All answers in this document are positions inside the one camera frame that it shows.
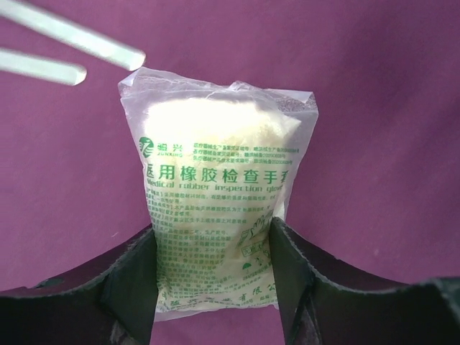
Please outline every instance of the wooden tongue depressor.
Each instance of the wooden tongue depressor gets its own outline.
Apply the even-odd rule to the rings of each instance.
[[[83,66],[0,48],[0,70],[74,86],[86,78]]]
[[[31,4],[0,0],[0,16],[114,65],[136,70],[145,53]]]

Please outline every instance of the purple background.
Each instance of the purple background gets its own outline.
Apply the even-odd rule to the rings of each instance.
[[[191,78],[315,91],[288,221],[383,277],[460,275],[458,0],[33,0]],[[0,45],[80,63],[76,87],[0,74],[0,290],[149,223],[116,84],[128,72],[5,20]],[[156,344],[282,344],[274,308],[155,325]]]

